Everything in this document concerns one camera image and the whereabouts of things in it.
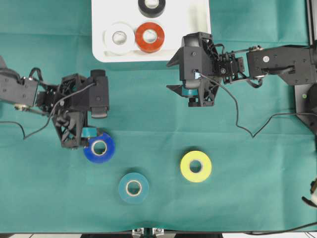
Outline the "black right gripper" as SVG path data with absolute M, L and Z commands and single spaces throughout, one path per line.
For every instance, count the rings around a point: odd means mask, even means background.
M 203 32 L 188 34 L 182 39 L 178 49 L 167 67 L 182 66 L 184 63 L 184 46 L 202 48 L 202 70 L 195 72 L 194 80 L 182 81 L 182 85 L 167 85 L 172 92 L 187 98 L 189 107 L 211 107 L 214 105 L 222 78 L 219 69 L 220 55 L 213 42 L 212 35 Z

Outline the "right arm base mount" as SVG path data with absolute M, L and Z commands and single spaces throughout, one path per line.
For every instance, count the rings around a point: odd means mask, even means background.
M 300 121 L 317 135 L 317 84 L 296 85 L 295 110 Z

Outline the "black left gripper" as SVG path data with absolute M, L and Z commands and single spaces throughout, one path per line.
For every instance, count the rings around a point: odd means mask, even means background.
M 91 70 L 90 77 L 106 78 L 106 71 Z M 62 78 L 59 85 L 48 85 L 37 94 L 37 107 L 51 116 L 63 148 L 74 149 L 104 142 L 101 130 L 87 127 L 89 108 L 81 100 L 88 95 L 88 90 L 78 93 L 89 84 L 87 78 L 73 74 Z

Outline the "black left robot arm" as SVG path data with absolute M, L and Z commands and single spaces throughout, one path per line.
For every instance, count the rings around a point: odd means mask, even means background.
M 20 76 L 0 60 L 0 99 L 18 111 L 47 116 L 61 146 L 68 149 L 88 146 L 88 115 L 104 119 L 109 111 L 109 86 L 106 71 L 91 70 L 89 77 L 72 74 L 60 84 L 48 84 L 35 67 L 27 77 Z

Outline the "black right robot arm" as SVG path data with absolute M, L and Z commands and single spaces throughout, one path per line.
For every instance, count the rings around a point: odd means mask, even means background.
M 267 75 L 277 75 L 290 86 L 308 85 L 308 95 L 317 93 L 317 47 L 285 45 L 264 49 L 250 47 L 247 62 L 236 57 L 238 51 L 217 51 L 223 44 L 215 44 L 212 35 L 197 32 L 184 36 L 182 45 L 168 67 L 177 65 L 180 85 L 167 88 L 188 98 L 189 107 L 214 105 L 221 84 L 247 82 L 253 88 L 262 86 Z

